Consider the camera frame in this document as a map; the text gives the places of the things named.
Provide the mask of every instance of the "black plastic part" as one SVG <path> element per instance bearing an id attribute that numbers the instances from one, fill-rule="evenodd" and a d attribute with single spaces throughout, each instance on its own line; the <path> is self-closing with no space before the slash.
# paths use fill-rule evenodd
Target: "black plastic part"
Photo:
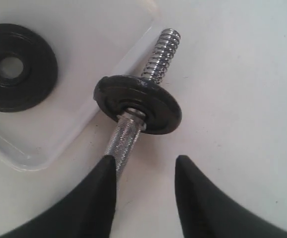
<path id="1" fill-rule="evenodd" d="M 18 112 L 42 102 L 57 81 L 57 60 L 48 43 L 31 30 L 0 24 L 0 61 L 16 57 L 23 63 L 14 79 L 0 76 L 0 112 Z"/>
<path id="2" fill-rule="evenodd" d="M 115 203 L 115 160 L 105 156 L 63 200 L 0 238 L 109 238 Z"/>
<path id="3" fill-rule="evenodd" d="M 127 108 L 135 108 L 146 115 L 147 134 L 167 134 L 180 124 L 181 109 L 173 96 L 159 85 L 144 78 L 116 75 L 102 78 L 94 99 L 100 109 L 117 121 Z"/>
<path id="4" fill-rule="evenodd" d="M 287 238 L 226 196 L 187 156 L 176 160 L 175 195 L 185 238 Z"/>

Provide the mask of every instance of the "white surface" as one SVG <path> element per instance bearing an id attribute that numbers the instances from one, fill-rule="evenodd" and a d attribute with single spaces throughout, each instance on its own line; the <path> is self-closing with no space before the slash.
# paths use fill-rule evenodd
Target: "white surface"
<path id="1" fill-rule="evenodd" d="M 287 0 L 143 1 L 182 35 L 164 80 L 180 128 L 142 135 L 126 167 L 113 238 L 182 237 L 174 163 L 189 155 L 224 192 L 287 230 Z M 102 155 L 114 122 L 98 113 L 49 168 L 0 162 L 0 234 L 65 196 Z"/>
<path id="2" fill-rule="evenodd" d="M 0 0 L 0 23 L 36 31 L 52 46 L 59 67 L 58 84 L 43 103 L 0 113 L 0 158 L 21 170 L 56 159 L 97 112 L 92 92 L 98 80 L 127 73 L 157 37 L 154 29 L 148 32 L 153 21 L 132 0 Z"/>

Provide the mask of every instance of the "white table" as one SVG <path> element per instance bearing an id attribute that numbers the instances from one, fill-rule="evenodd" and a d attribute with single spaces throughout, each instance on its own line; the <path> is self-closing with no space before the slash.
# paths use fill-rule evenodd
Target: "white table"
<path id="1" fill-rule="evenodd" d="M 142 0 L 182 35 L 164 79 L 182 124 L 142 135 L 120 181 L 112 237 L 182 237 L 174 162 L 187 154 L 235 201 L 287 230 L 287 0 Z M 49 168 L 0 161 L 0 234 L 71 191 L 115 123 L 98 113 Z"/>

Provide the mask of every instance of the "black weight plate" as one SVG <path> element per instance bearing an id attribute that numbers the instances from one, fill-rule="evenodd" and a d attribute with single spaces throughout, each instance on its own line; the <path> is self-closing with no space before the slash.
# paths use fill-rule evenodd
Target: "black weight plate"
<path id="1" fill-rule="evenodd" d="M 102 78 L 94 99 L 100 109 L 117 121 L 127 108 L 135 108 L 146 115 L 144 133 L 167 134 L 181 122 L 181 109 L 173 96 L 159 85 L 143 78 L 117 75 Z"/>
<path id="2" fill-rule="evenodd" d="M 57 60 L 48 43 L 31 30 L 0 24 L 0 61 L 16 57 L 23 71 L 13 79 L 0 76 L 0 112 L 18 112 L 42 102 L 57 81 Z"/>

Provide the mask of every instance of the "white plastic tray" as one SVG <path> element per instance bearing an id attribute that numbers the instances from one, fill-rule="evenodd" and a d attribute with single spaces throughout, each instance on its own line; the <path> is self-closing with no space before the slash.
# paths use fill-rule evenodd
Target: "white plastic tray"
<path id="1" fill-rule="evenodd" d="M 0 113 L 0 159 L 19 170 L 54 161 L 96 113 L 98 80 L 129 73 L 161 30 L 133 0 L 0 0 L 0 23 L 40 34 L 59 65 L 58 84 L 43 103 Z"/>

